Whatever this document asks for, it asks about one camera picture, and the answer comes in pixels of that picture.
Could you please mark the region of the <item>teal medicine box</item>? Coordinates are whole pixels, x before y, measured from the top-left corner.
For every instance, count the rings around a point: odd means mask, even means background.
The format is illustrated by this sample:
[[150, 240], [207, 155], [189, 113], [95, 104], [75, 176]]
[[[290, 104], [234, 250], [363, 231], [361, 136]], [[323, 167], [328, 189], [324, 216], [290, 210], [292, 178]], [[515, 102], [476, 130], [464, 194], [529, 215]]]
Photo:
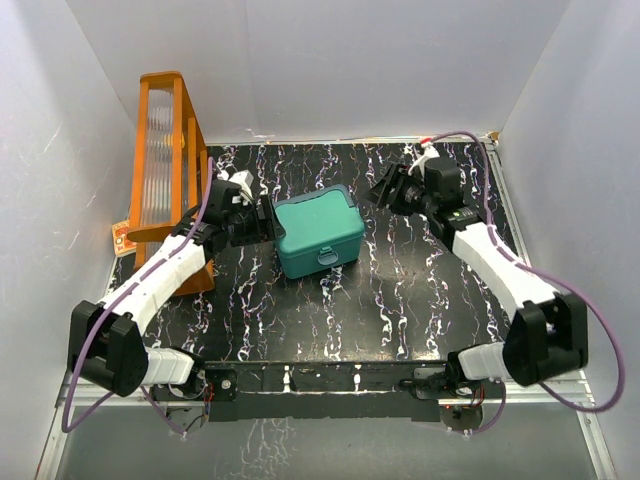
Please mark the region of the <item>teal medicine box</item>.
[[275, 242], [288, 279], [358, 259], [365, 226], [348, 189], [337, 184], [274, 205], [285, 236]]

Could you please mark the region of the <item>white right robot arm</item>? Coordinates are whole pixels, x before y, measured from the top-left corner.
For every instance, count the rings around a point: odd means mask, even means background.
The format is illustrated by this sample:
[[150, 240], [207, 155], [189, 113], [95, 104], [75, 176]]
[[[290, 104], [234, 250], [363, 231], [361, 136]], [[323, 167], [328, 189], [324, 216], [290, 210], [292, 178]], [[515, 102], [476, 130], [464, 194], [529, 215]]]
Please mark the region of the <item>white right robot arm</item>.
[[494, 228], [465, 201], [455, 161], [436, 157], [421, 162], [419, 167], [391, 163], [367, 200], [397, 215], [426, 216], [431, 234], [480, 277], [510, 321], [504, 341], [449, 353], [441, 376], [444, 386], [466, 397], [485, 379], [530, 386], [585, 367], [585, 302], [525, 271]]

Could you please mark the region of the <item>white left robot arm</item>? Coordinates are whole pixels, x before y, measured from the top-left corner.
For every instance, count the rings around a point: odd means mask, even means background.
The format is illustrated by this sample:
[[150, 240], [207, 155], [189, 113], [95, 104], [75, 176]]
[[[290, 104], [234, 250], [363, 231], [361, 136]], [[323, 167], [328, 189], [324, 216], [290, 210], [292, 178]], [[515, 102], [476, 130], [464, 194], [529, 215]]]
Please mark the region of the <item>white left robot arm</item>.
[[284, 236], [272, 200], [253, 197], [251, 183], [248, 171], [211, 180], [201, 207], [187, 211], [134, 275], [98, 302], [74, 308], [68, 347], [74, 381], [120, 397], [152, 385], [171, 385], [186, 399], [204, 392], [207, 376], [194, 355], [147, 347], [143, 336], [160, 308], [220, 252]]

